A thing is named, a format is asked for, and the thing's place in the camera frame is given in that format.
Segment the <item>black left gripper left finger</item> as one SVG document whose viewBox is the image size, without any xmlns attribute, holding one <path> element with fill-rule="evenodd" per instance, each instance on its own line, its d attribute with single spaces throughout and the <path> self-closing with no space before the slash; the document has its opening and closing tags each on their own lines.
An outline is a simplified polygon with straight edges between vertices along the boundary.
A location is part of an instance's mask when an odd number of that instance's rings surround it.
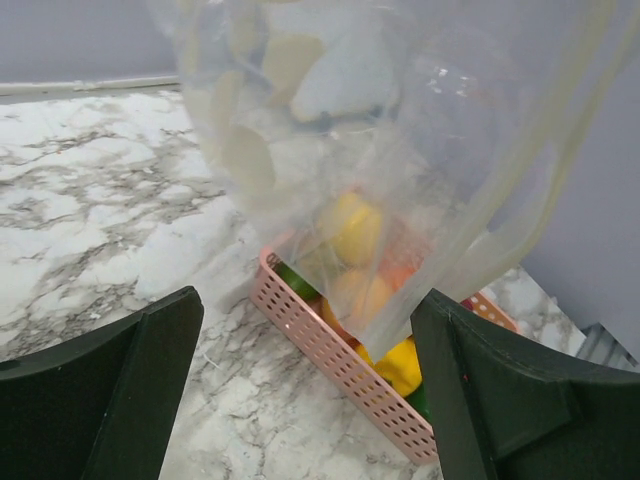
<svg viewBox="0 0 640 480">
<path fill-rule="evenodd" d="M 2 362 L 2 478 L 158 478 L 203 317 L 188 286 Z"/>
</svg>

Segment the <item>clear polka dot zip bag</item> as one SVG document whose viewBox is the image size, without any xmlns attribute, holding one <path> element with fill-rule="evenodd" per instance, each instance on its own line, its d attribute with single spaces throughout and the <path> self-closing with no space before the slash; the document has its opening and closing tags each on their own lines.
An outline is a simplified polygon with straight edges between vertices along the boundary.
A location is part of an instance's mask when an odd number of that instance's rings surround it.
<svg viewBox="0 0 640 480">
<path fill-rule="evenodd" d="M 438 290 L 462 300 L 540 238 L 617 76 L 635 1 L 152 1 L 204 158 L 265 243 L 329 299 L 387 246 L 424 262 L 363 329 L 372 359 Z M 317 227 L 356 192 L 373 260 Z"/>
</svg>

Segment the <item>yellow lemon toy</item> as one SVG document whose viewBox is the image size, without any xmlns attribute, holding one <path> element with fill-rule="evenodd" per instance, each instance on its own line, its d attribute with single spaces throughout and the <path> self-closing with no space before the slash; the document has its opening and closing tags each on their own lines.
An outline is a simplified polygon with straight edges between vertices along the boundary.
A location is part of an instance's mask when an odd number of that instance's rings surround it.
<svg viewBox="0 0 640 480">
<path fill-rule="evenodd" d="M 319 232 L 344 262 L 366 266 L 373 260 L 384 223 L 383 212 L 356 192 L 347 192 L 326 207 Z"/>
</svg>

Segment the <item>green yellow cucumber toy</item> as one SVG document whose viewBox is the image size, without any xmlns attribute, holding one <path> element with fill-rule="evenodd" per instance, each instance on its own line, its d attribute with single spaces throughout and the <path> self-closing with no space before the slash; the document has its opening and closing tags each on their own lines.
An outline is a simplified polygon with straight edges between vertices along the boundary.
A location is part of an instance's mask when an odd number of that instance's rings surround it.
<svg viewBox="0 0 640 480">
<path fill-rule="evenodd" d="M 274 272 L 285 282 L 285 284 L 294 291 L 304 301 L 313 301 L 320 296 L 320 293 L 299 276 L 294 270 L 289 268 L 285 263 L 279 263 Z"/>
</svg>

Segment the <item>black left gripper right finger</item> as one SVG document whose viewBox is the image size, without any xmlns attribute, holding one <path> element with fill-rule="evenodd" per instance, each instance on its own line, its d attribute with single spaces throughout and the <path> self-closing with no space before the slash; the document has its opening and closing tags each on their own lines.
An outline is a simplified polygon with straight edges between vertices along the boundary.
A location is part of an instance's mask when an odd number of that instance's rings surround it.
<svg viewBox="0 0 640 480">
<path fill-rule="evenodd" d="M 411 324 L 445 478 L 638 478 L 637 373 L 547 348 L 437 290 Z"/>
</svg>

